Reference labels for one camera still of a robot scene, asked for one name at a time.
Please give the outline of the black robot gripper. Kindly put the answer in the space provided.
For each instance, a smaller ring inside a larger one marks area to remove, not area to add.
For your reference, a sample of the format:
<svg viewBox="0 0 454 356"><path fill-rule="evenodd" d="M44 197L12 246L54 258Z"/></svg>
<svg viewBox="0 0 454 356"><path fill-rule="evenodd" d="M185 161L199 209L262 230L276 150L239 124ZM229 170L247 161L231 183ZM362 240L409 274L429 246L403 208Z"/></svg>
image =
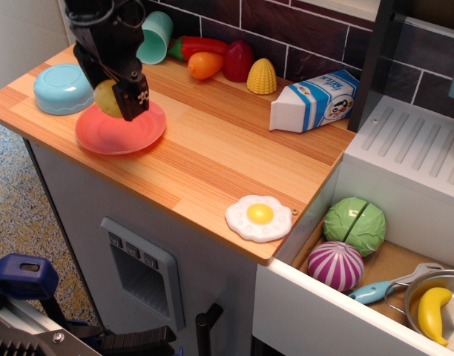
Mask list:
<svg viewBox="0 0 454 356"><path fill-rule="evenodd" d="M113 93L122 118L133 121L149 110L148 82L136 57L143 41L141 14L74 14L74 55L92 88L117 82Z"/></svg>

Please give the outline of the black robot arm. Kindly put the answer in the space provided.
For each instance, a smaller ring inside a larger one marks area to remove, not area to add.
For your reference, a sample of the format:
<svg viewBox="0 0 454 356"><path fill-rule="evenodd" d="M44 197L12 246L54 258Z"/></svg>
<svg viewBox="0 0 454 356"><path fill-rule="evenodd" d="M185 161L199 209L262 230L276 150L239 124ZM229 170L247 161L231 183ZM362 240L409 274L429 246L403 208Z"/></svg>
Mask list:
<svg viewBox="0 0 454 356"><path fill-rule="evenodd" d="M115 81L112 92L122 118L133 121L149 109L149 89L137 51L144 41L141 1L66 1L76 37L73 49L92 88Z"/></svg>

